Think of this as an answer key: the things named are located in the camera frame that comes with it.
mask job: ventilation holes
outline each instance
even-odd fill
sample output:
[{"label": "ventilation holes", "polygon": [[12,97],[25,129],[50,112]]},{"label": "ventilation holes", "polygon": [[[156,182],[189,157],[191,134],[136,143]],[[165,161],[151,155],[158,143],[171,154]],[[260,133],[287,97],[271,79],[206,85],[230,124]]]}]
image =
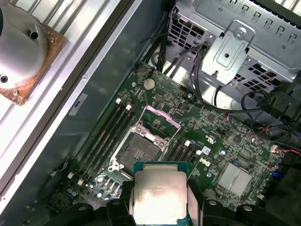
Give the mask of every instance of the ventilation holes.
[{"label": "ventilation holes", "polygon": [[241,8],[240,13],[243,14],[243,15],[245,15],[246,12],[247,12],[248,10],[249,10],[249,7],[246,6],[246,5],[244,5],[244,6]]},{"label": "ventilation holes", "polygon": [[189,21],[184,21],[180,17],[177,20],[171,19],[169,26],[169,38],[175,45],[184,49],[189,49],[200,44],[205,31],[193,25]]},{"label": "ventilation holes", "polygon": [[257,22],[260,18],[261,14],[259,12],[254,13],[252,20]]},{"label": "ventilation holes", "polygon": [[287,42],[293,44],[295,42],[296,38],[297,38],[297,35],[292,33]]},{"label": "ventilation holes", "polygon": [[266,29],[269,29],[272,25],[273,21],[271,19],[267,19],[267,21],[265,22],[265,25],[263,26]]},{"label": "ventilation holes", "polygon": [[284,30],[285,28],[283,26],[279,26],[276,35],[280,37],[283,34]]}]

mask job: capacitor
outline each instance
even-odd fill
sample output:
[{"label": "capacitor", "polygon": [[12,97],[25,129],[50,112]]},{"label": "capacitor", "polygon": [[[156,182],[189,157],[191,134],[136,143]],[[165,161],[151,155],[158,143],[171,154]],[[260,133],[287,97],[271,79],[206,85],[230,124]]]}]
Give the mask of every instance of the capacitor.
[{"label": "capacitor", "polygon": [[274,172],[272,172],[272,177],[276,178],[276,179],[282,179],[283,174],[278,171],[274,171]]},{"label": "capacitor", "polygon": [[226,151],[224,151],[224,150],[221,150],[221,151],[219,151],[219,154],[221,155],[221,156],[226,156]]},{"label": "capacitor", "polygon": [[103,190],[100,190],[99,193],[97,193],[97,197],[98,197],[98,198],[101,198],[102,195],[103,195]]},{"label": "capacitor", "polygon": [[239,160],[238,159],[236,159],[236,160],[233,161],[233,165],[238,166],[238,164],[239,164]]},{"label": "capacitor", "polygon": [[110,195],[107,195],[104,200],[109,200],[111,198]]}]

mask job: integrated circuit chip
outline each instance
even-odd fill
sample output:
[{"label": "integrated circuit chip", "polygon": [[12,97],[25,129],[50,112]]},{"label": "integrated circuit chip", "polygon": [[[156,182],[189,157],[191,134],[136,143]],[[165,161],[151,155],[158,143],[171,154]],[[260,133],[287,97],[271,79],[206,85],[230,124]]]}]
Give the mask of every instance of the integrated circuit chip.
[{"label": "integrated circuit chip", "polygon": [[132,173],[136,161],[153,161],[160,148],[138,134],[134,134],[120,162]]},{"label": "integrated circuit chip", "polygon": [[208,119],[209,122],[213,122],[215,120],[215,115],[214,114],[209,114],[207,116],[207,119]]},{"label": "integrated circuit chip", "polygon": [[241,141],[241,139],[242,139],[241,136],[235,135],[235,137],[233,138],[233,141],[234,141],[235,143],[239,144],[240,141]]}]

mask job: metal panel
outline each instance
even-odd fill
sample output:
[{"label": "metal panel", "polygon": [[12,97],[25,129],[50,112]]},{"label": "metal panel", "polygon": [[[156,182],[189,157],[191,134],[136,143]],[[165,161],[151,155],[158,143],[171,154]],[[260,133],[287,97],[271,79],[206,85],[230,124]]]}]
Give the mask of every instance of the metal panel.
[{"label": "metal panel", "polygon": [[[91,62],[83,77],[49,125],[41,141],[33,148],[25,163],[0,202],[7,225],[22,222],[29,216],[25,206],[34,206],[34,198],[45,178],[69,153],[81,148],[106,106],[117,92],[133,65],[133,52],[138,43],[157,33],[163,25],[164,12],[161,1],[136,0],[119,22],[99,54]],[[137,55],[143,52],[141,46]],[[75,115],[69,115],[74,103],[85,93],[85,102]]]},{"label": "metal panel", "polygon": [[38,19],[49,21],[49,25],[53,25],[56,31],[61,32],[68,39],[68,43],[27,103],[21,107],[14,106],[0,96],[0,164],[2,166],[0,178],[119,2],[119,0],[19,0],[17,2],[17,6],[37,16]]}]

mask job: screw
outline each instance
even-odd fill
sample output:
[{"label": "screw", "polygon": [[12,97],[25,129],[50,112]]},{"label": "screw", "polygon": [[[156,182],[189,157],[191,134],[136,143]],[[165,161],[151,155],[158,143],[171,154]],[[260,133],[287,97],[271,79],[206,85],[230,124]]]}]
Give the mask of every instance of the screw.
[{"label": "screw", "polygon": [[241,39],[243,38],[244,36],[244,32],[242,30],[237,30],[234,32],[234,36],[237,38],[237,39]]},{"label": "screw", "polygon": [[212,206],[216,206],[217,205],[216,201],[214,201],[214,200],[210,200],[209,204],[212,205]]},{"label": "screw", "polygon": [[250,207],[250,206],[244,206],[243,209],[245,211],[252,211],[253,210],[252,207]]},{"label": "screw", "polygon": [[2,77],[0,78],[0,81],[1,81],[2,83],[6,83],[6,82],[8,81],[8,77],[7,77],[6,75],[4,75],[4,76],[2,76]]}]

